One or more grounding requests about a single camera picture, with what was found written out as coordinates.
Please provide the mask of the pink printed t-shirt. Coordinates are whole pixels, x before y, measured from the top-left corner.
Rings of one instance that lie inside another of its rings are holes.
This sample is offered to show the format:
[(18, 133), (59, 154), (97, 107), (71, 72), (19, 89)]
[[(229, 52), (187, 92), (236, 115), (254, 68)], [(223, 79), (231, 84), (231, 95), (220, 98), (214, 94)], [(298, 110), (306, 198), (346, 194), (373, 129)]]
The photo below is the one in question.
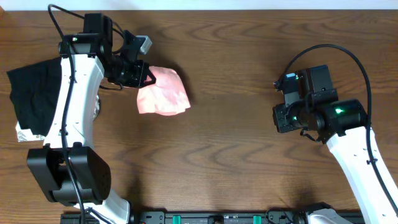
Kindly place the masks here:
[(156, 78), (152, 85), (139, 89), (137, 109), (139, 114), (155, 113), (174, 116), (191, 107), (180, 76), (170, 68), (150, 66)]

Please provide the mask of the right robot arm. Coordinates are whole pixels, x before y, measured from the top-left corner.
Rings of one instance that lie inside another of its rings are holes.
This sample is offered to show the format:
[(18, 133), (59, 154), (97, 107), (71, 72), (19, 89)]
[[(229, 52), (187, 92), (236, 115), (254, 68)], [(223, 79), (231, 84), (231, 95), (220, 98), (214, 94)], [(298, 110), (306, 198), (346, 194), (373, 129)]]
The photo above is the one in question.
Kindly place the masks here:
[(300, 130), (326, 144), (342, 168), (365, 223), (397, 223), (397, 186), (366, 130), (367, 114), (357, 99), (339, 100), (326, 65), (281, 75), (274, 83), (284, 102), (273, 108), (279, 133)]

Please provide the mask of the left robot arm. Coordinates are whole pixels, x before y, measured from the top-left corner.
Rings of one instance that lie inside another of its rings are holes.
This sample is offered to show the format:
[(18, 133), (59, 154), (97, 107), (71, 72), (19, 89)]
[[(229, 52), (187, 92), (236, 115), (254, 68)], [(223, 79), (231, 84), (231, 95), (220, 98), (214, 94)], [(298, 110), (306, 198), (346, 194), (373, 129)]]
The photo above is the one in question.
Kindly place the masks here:
[(30, 149), (27, 165), (52, 203), (80, 210), (75, 223), (132, 223), (130, 203), (111, 188), (109, 165), (94, 150), (93, 121), (103, 79), (124, 87), (156, 82), (148, 63), (138, 59), (152, 41), (121, 32), (123, 45), (113, 50), (117, 23), (100, 13), (84, 16), (83, 31), (62, 35), (58, 46), (62, 81), (50, 130), (39, 149)]

